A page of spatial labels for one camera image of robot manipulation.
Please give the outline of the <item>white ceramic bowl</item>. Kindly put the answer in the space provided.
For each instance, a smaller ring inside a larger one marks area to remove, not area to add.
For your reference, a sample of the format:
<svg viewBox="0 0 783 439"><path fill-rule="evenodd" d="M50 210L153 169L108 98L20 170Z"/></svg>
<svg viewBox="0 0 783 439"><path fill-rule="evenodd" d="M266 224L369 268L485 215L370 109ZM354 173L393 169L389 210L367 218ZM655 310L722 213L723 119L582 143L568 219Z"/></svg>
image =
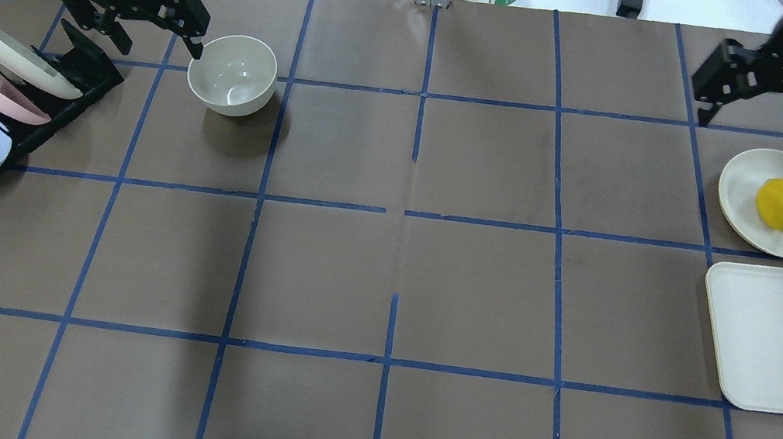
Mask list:
<svg viewBox="0 0 783 439"><path fill-rule="evenodd" d="M245 117L260 112L274 95L276 55L261 40L222 36L205 44L186 70L190 91L211 111Z"/></svg>

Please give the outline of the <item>cream round plate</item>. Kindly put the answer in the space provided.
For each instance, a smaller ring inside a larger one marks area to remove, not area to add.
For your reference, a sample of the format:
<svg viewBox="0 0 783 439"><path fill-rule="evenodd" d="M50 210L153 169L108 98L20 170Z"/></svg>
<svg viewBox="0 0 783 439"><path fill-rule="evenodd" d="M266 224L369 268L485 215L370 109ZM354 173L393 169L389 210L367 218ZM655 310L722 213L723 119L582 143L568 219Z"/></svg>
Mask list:
<svg viewBox="0 0 783 439"><path fill-rule="evenodd" d="M721 171L718 193L723 217L741 239L783 258L783 150L733 156Z"/></svg>

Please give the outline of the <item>beige plate in rack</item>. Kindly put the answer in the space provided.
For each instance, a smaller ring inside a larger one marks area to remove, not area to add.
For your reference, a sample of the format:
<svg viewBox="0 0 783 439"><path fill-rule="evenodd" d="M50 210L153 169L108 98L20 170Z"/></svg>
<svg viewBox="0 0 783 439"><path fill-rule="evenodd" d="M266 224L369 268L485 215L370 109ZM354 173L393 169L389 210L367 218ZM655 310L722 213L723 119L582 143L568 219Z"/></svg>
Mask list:
<svg viewBox="0 0 783 439"><path fill-rule="evenodd" d="M77 100L82 97L78 90L59 70L0 29L0 65L54 97Z"/></svg>

